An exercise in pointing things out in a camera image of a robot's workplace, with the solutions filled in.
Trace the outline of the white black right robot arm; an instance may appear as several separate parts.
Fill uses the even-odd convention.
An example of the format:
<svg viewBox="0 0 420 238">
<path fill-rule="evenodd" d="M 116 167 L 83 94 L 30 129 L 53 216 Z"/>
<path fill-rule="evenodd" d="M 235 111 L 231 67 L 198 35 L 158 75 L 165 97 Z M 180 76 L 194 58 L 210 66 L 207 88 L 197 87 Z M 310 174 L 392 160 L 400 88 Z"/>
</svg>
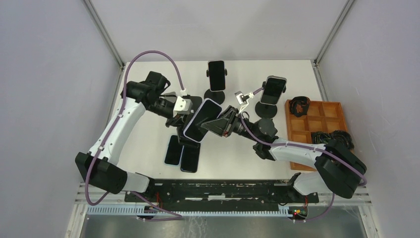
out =
<svg viewBox="0 0 420 238">
<path fill-rule="evenodd" d="M 286 188 L 292 202 L 301 201 L 315 192 L 331 192 L 350 199 L 356 189 L 367 184 L 366 165 L 342 143 L 331 139 L 327 143 L 308 144 L 278 137 L 272 119 L 262 118 L 250 122 L 245 112 L 235 107 L 222 110 L 219 104 L 203 104 L 193 123 L 203 132 L 220 137 L 237 134 L 255 141 L 253 150 L 262 159 L 287 161 L 314 169 L 310 173 L 297 173 Z"/>
</svg>

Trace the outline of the black phone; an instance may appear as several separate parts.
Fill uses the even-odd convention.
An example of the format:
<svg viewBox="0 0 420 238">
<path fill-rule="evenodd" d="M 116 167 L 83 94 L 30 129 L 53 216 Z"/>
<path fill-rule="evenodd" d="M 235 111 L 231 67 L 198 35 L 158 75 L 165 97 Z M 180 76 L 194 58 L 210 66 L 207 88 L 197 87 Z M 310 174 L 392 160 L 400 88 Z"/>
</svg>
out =
<svg viewBox="0 0 420 238">
<path fill-rule="evenodd" d="M 198 147 L 184 147 L 181 154 L 180 170 L 186 173 L 196 173 L 198 169 L 200 148 Z"/>
<path fill-rule="evenodd" d="M 207 77 L 210 80 L 210 90 L 212 92 L 223 91 L 226 88 L 225 77 L 227 70 L 224 61 L 213 60 L 208 62 Z"/>
</svg>

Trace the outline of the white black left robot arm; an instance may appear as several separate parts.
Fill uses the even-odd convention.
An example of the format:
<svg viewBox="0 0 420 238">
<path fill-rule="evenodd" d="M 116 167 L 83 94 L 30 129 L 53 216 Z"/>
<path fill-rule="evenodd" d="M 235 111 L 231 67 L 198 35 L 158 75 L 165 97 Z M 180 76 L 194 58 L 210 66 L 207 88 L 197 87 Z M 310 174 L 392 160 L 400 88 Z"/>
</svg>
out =
<svg viewBox="0 0 420 238">
<path fill-rule="evenodd" d="M 153 71 L 144 81 L 125 84 L 117 110 L 105 131 L 88 152 L 80 152 L 75 158 L 85 183 L 112 194 L 136 191 L 144 202 L 154 199 L 156 189 L 150 185 L 151 178 L 124 171 L 118 167 L 118 162 L 129 135 L 146 111 L 166 118 L 168 125 L 175 127 L 181 127 L 192 113 L 192 97 L 186 92 L 180 96 L 164 94 L 169 86 L 170 82 L 162 74 Z"/>
</svg>

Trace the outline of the light blue cased phone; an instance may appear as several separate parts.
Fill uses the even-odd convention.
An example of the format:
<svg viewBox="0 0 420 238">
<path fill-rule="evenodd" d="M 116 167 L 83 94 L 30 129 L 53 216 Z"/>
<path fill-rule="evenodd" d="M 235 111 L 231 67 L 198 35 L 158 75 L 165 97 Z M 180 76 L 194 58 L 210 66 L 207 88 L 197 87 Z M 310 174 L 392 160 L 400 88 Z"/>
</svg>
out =
<svg viewBox="0 0 420 238">
<path fill-rule="evenodd" d="M 179 144 L 177 135 L 172 135 L 168 143 L 164 163 L 169 166 L 179 166 L 182 151 L 183 146 Z"/>
</svg>

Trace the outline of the white framed small phone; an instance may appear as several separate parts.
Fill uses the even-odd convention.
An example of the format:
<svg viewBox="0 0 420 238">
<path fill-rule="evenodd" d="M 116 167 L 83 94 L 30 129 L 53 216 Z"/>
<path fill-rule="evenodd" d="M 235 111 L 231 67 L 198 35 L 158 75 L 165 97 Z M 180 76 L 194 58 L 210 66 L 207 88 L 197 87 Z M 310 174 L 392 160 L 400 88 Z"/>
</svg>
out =
<svg viewBox="0 0 420 238">
<path fill-rule="evenodd" d="M 185 128 L 188 128 L 192 125 L 200 127 L 201 123 L 218 118 L 221 112 L 222 107 L 220 104 L 216 103 L 210 98 L 206 98 L 203 100 L 202 104 L 194 113 L 192 119 L 185 126 Z"/>
</svg>

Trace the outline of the wooden base black phone stand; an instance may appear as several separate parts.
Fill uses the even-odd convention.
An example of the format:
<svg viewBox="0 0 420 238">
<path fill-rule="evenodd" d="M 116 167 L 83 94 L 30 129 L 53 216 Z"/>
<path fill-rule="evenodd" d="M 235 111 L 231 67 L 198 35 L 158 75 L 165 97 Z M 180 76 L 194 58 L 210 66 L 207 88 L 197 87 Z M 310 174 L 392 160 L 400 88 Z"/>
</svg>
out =
<svg viewBox="0 0 420 238">
<path fill-rule="evenodd" d="M 196 111 L 203 102 L 202 97 L 199 97 L 199 96 L 190 96 L 190 100 L 191 100 L 191 103 L 192 103 L 192 108 L 191 109 L 193 111 Z"/>
</svg>

